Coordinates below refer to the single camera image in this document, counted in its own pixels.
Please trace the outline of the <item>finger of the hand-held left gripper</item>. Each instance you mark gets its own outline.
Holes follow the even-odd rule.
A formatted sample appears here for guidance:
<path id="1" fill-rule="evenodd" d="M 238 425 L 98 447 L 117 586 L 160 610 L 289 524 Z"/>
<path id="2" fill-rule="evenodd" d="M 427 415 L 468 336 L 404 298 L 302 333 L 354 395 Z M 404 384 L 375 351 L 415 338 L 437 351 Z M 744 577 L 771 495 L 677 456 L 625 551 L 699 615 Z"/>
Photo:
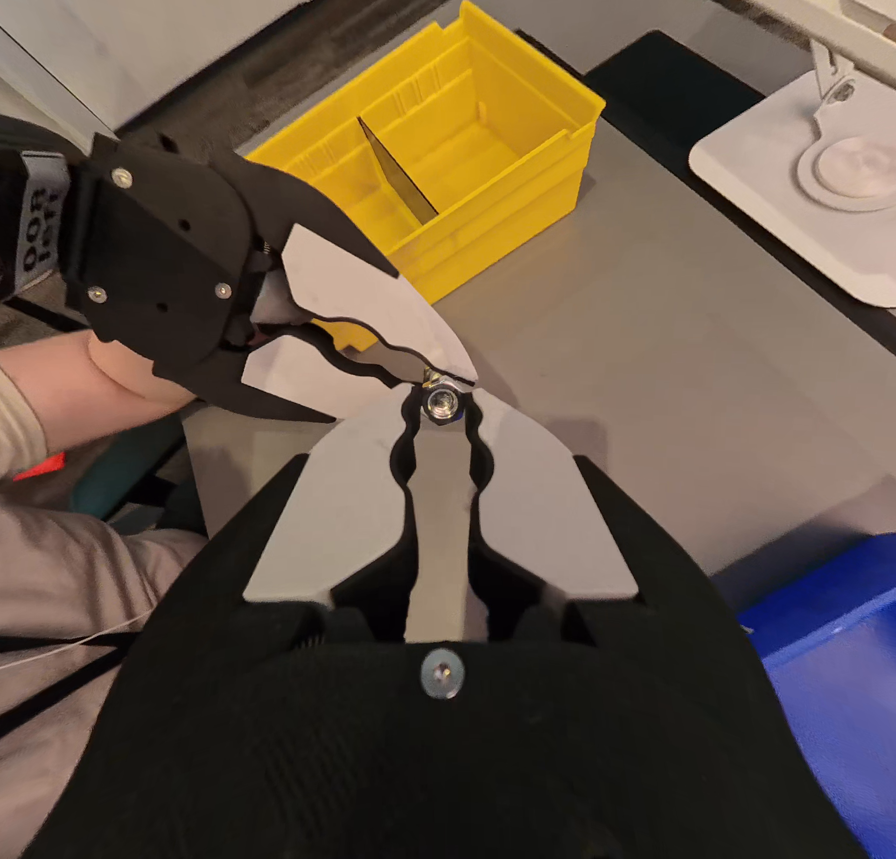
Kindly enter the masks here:
<path id="1" fill-rule="evenodd" d="M 383 271 L 300 224 L 292 226 L 280 259 L 282 267 L 265 275 L 255 302 L 257 327 L 348 322 L 390 349 L 476 384 L 460 338 L 403 275 Z"/>
<path id="2" fill-rule="evenodd" d="M 241 382 L 334 420 L 364 413 L 387 396 L 413 394 L 413 384 L 375 363 L 338 350 L 312 323 L 256 324 Z"/>

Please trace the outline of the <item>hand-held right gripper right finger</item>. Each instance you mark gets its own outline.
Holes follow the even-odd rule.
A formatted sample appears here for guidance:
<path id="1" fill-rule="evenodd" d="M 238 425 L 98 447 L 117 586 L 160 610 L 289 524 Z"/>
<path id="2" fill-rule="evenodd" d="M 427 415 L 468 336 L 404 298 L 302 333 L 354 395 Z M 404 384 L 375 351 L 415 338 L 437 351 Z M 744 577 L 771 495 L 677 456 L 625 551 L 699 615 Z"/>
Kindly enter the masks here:
<path id="1" fill-rule="evenodd" d="M 635 578 L 572 452 L 486 390 L 469 397 L 481 415 L 475 435 L 492 461 L 477 488 L 486 547 L 566 602 L 636 596 Z"/>

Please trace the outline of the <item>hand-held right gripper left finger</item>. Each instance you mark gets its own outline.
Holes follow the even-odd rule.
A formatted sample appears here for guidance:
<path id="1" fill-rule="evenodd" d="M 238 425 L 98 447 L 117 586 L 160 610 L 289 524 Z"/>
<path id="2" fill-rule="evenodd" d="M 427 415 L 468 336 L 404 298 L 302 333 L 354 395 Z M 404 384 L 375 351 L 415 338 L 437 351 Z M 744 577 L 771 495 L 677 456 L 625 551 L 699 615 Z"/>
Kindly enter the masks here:
<path id="1" fill-rule="evenodd" d="M 411 395 L 409 384 L 393 388 L 315 445 L 245 586 L 248 603 L 333 607 L 339 585 L 398 544 L 405 494 L 391 455 Z"/>

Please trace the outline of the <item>steel bolt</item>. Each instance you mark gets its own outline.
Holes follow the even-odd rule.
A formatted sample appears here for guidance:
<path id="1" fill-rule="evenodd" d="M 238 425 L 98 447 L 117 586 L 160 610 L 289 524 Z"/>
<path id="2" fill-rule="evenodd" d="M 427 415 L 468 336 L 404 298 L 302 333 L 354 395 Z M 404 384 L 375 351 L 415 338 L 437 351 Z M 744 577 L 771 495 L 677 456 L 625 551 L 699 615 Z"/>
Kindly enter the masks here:
<path id="1" fill-rule="evenodd" d="M 462 419 L 466 393 L 454 380 L 437 376 L 421 386 L 420 414 L 437 426 L 446 426 Z"/>

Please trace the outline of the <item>yellow plastic bin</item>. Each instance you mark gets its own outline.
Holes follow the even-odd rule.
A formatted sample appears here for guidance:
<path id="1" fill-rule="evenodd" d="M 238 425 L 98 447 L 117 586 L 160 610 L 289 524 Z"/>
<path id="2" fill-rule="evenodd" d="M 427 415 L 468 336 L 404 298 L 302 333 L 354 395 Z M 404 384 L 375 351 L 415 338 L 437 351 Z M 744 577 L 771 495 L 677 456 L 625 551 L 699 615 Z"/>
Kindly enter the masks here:
<path id="1" fill-rule="evenodd" d="M 430 303 L 574 210 L 606 103 L 465 0 L 247 157 L 307 181 Z M 439 215 L 385 181 L 364 119 Z"/>

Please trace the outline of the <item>blue plastic bin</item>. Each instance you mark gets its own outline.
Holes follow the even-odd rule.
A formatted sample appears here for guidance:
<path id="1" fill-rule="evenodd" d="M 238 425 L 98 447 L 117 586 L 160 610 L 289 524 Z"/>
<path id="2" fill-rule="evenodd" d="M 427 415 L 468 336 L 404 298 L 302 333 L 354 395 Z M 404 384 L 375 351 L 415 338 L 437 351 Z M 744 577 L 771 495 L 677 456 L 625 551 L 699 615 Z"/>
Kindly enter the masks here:
<path id="1" fill-rule="evenodd" d="M 895 856 L 895 534 L 738 615 L 807 764 L 871 857 Z"/>

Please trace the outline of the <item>person's left forearm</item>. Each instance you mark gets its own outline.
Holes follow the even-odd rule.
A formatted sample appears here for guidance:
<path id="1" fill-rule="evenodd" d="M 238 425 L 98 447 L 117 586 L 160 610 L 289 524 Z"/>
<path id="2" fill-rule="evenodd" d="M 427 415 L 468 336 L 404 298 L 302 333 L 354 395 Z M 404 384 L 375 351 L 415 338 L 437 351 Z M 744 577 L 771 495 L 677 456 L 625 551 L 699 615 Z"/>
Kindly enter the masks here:
<path id="1" fill-rule="evenodd" d="M 4 348 L 1 368 L 3 472 L 155 422 L 196 398 L 91 330 Z"/>

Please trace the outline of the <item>teal chair seat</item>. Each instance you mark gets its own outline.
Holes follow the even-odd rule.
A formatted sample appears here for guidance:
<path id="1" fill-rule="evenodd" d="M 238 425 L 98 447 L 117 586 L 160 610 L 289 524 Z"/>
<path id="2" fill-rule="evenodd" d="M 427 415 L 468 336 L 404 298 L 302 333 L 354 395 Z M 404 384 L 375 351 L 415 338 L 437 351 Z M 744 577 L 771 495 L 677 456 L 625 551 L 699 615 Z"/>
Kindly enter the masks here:
<path id="1" fill-rule="evenodd" d="M 185 471 L 164 477 L 183 454 Z M 207 536 L 179 413 L 113 437 L 73 485 L 67 509 L 124 536 L 164 528 Z"/>

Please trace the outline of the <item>person's beige shirt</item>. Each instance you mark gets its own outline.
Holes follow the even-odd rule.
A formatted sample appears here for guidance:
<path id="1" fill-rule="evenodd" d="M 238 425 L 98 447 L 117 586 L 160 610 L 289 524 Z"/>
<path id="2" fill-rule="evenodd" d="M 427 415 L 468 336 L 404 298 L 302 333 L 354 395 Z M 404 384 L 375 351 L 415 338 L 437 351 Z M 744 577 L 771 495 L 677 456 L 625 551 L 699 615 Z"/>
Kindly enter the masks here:
<path id="1" fill-rule="evenodd" d="M 139 629 L 206 537 L 119 535 L 95 518 L 2 497 L 3 637 L 72 640 Z M 2 669 L 1 850 L 19 857 L 60 798 L 117 674 L 111 648 L 21 649 Z"/>

